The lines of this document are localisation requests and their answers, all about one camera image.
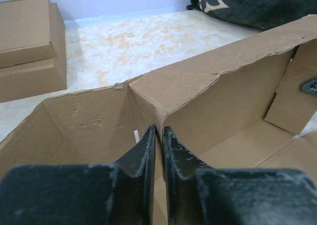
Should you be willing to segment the small folded cardboard box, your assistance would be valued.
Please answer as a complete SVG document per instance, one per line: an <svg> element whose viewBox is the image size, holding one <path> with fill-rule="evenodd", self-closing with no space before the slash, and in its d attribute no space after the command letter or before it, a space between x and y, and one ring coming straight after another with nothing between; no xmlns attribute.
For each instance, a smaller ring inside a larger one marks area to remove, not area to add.
<svg viewBox="0 0 317 225"><path fill-rule="evenodd" d="M55 58L59 52L56 15L50 0L0 3L0 66Z"/></svg>

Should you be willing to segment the large folded cardboard box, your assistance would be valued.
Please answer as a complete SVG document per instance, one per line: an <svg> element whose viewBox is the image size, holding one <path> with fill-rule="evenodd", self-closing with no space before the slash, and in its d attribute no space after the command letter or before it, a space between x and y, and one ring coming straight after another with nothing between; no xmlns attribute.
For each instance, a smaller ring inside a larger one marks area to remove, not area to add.
<svg viewBox="0 0 317 225"><path fill-rule="evenodd" d="M67 89L65 25L53 3L58 36L57 57L0 70L0 101L8 102Z"/></svg>

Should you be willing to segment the brown cardboard box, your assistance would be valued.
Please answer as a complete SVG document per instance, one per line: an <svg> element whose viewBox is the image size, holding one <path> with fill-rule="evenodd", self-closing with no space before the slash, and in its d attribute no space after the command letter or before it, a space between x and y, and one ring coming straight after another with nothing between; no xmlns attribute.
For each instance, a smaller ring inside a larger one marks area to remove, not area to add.
<svg viewBox="0 0 317 225"><path fill-rule="evenodd" d="M259 33L111 87L42 101L0 144L21 165L112 164L156 127L152 225L169 225L163 130L216 169L297 169L317 187L317 17Z"/></svg>

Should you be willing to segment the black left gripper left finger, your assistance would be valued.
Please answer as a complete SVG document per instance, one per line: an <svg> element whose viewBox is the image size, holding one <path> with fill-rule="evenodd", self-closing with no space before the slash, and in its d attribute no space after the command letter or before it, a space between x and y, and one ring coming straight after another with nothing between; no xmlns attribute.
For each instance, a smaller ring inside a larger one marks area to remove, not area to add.
<svg viewBox="0 0 317 225"><path fill-rule="evenodd" d="M21 165L0 182L3 225L150 225L156 127L112 164Z"/></svg>

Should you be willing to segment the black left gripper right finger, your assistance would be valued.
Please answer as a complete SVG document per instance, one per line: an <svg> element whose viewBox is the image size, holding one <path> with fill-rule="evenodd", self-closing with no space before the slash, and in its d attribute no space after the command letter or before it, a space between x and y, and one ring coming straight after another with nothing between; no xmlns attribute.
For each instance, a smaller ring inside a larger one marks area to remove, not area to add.
<svg viewBox="0 0 317 225"><path fill-rule="evenodd" d="M317 189L297 169L216 169L163 130L170 225L314 225Z"/></svg>

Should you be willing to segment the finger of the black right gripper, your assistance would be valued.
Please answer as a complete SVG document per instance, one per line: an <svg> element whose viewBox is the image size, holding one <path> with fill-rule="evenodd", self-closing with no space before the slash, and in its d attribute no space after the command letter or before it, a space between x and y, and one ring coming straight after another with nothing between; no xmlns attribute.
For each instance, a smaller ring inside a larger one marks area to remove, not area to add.
<svg viewBox="0 0 317 225"><path fill-rule="evenodd" d="M308 94L317 94L317 80L311 79L300 86L300 90Z"/></svg>

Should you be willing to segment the black floral plush pillow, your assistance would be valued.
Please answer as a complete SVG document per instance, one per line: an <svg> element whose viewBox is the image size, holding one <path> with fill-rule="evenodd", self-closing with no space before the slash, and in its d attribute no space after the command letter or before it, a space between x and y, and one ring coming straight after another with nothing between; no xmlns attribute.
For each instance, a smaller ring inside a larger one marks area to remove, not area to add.
<svg viewBox="0 0 317 225"><path fill-rule="evenodd" d="M317 0L191 0L188 10L259 29L272 29L316 14Z"/></svg>

